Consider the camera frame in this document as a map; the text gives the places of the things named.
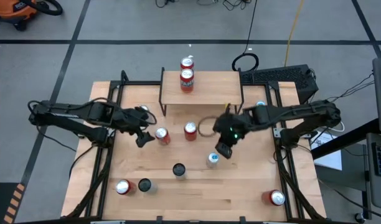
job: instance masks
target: orange and black hazard tape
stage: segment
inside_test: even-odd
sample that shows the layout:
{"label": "orange and black hazard tape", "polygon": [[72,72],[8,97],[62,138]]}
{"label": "orange and black hazard tape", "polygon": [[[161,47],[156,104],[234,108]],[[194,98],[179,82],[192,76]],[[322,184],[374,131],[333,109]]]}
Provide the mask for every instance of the orange and black hazard tape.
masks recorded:
{"label": "orange and black hazard tape", "polygon": [[24,194],[24,185],[18,184],[16,189],[12,195],[11,202],[9,203],[8,209],[4,216],[3,223],[14,223],[17,211],[19,210],[19,206],[21,204],[23,194]]}

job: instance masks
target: gray floor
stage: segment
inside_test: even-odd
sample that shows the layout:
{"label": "gray floor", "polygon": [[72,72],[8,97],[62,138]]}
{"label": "gray floor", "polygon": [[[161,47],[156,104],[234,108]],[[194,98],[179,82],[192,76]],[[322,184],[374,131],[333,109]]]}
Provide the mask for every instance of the gray floor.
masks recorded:
{"label": "gray floor", "polygon": [[[0,26],[0,40],[70,40],[86,0],[59,0],[64,15],[40,14],[28,30]],[[299,4],[297,1],[259,0],[252,40],[286,40]],[[381,0],[359,4],[377,40],[381,40]],[[246,39],[253,5],[228,12],[222,5],[198,6],[180,0],[158,9],[153,1],[90,0],[78,40],[239,40]],[[306,0],[294,40],[369,40],[349,0]],[[244,44],[77,44],[58,95],[59,102],[88,100],[94,81],[117,80],[125,69],[131,80],[158,80],[162,66],[178,68],[179,58],[193,55],[198,70],[230,70]],[[260,67],[283,66],[286,46],[250,45]],[[47,100],[67,54],[68,44],[0,44],[0,182],[20,182],[37,132],[27,121],[29,100]],[[371,45],[292,45],[288,65],[308,64],[320,88],[314,99],[337,96],[367,77],[376,57]],[[239,62],[248,69],[252,61]],[[377,117],[374,87],[336,102],[346,132]],[[49,128],[47,134],[72,147],[73,134]],[[35,163],[17,222],[58,218],[74,153],[45,140]],[[360,192],[333,186],[361,203]],[[321,186],[328,217],[353,222],[360,210]],[[381,223],[374,217],[368,223]]]}

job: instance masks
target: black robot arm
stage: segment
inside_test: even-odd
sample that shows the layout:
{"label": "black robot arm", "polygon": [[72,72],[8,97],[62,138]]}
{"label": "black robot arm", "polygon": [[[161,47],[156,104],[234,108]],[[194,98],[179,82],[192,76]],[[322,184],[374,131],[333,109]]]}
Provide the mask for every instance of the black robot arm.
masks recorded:
{"label": "black robot arm", "polygon": [[[145,133],[141,130],[141,128],[148,127],[149,124],[156,124],[156,119],[154,119],[154,123],[147,121],[150,112],[140,107],[121,109],[109,101],[96,100],[83,105],[30,101],[28,104],[31,111],[29,121],[36,126],[53,125],[66,129],[76,135],[85,136],[100,147],[108,147],[111,144],[108,140],[107,128],[119,130],[121,133],[127,132],[130,135],[136,134],[138,147],[143,147],[148,141],[154,140],[154,137],[148,132]],[[102,127],[92,128],[71,118],[82,119]]]}
{"label": "black robot arm", "polygon": [[340,110],[327,100],[285,107],[253,106],[243,109],[243,114],[240,115],[229,111],[228,106],[225,113],[217,118],[213,127],[213,131],[221,134],[215,148],[227,159],[232,155],[231,147],[250,131],[264,130],[280,121],[304,118],[304,122],[296,127],[283,129],[280,132],[281,145],[294,148],[304,134],[321,126],[332,128],[341,121]]}

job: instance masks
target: wooden platform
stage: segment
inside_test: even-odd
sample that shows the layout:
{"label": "wooden platform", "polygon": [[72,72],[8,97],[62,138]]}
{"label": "wooden platform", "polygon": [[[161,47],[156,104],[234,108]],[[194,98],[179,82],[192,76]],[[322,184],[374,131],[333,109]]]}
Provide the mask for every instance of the wooden platform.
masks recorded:
{"label": "wooden platform", "polygon": [[[108,86],[109,82],[94,83],[91,98],[106,96]],[[294,83],[280,83],[280,87],[285,106],[298,104]],[[245,86],[243,90],[245,107],[260,100],[266,102],[262,86]],[[240,216],[245,216],[248,221],[286,220],[284,207],[267,206],[260,198],[264,191],[281,188],[278,167],[273,160],[270,129],[248,134],[233,147],[231,159],[221,157],[218,168],[210,170],[206,168],[205,160],[210,152],[215,151],[219,137],[198,136],[196,141],[188,142],[184,139],[183,127],[188,121],[197,123],[204,116],[220,115],[224,112],[224,105],[172,105],[164,117],[158,103],[159,86],[126,86],[123,94],[121,107],[146,105],[158,119],[158,124],[150,126],[148,131],[154,133],[157,128],[166,127],[171,143],[161,146],[153,141],[140,149],[134,136],[120,133],[116,136],[103,219],[155,220],[156,216],[162,215],[164,220],[236,221]],[[298,122],[288,122],[288,125],[291,127]],[[212,120],[206,122],[201,131],[211,131],[213,123]],[[300,144],[308,147],[305,140]],[[89,146],[87,140],[80,140],[77,156]],[[70,213],[88,190],[95,154],[96,150],[87,154],[73,169],[62,215]],[[293,149],[293,156],[301,191],[325,216],[310,153]],[[178,181],[172,174],[172,167],[177,162],[186,166],[187,180]],[[156,195],[137,191],[128,197],[116,193],[115,185],[120,179],[138,183],[142,178],[150,178],[157,183]],[[95,198],[92,214],[96,214],[99,192]],[[296,217],[292,194],[288,200]]]}
{"label": "wooden platform", "polygon": [[195,71],[194,89],[184,93],[180,86],[180,71],[164,71],[161,103],[164,105],[240,105],[238,72]]}

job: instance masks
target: white paper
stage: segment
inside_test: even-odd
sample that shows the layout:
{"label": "white paper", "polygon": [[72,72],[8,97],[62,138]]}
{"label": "white paper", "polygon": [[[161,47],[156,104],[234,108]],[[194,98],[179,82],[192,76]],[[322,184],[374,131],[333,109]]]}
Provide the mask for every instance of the white paper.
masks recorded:
{"label": "white paper", "polygon": [[[317,132],[317,135],[311,139],[311,142],[316,139],[318,135],[320,135],[320,131]],[[311,145],[311,149],[314,150],[316,147],[321,146],[329,141],[335,139],[337,136],[331,136],[330,134],[323,133],[315,142]],[[320,157],[319,159],[315,159],[314,163],[319,166],[328,167],[331,169],[342,170],[341,163],[341,150],[336,152],[332,152],[324,157]]]}

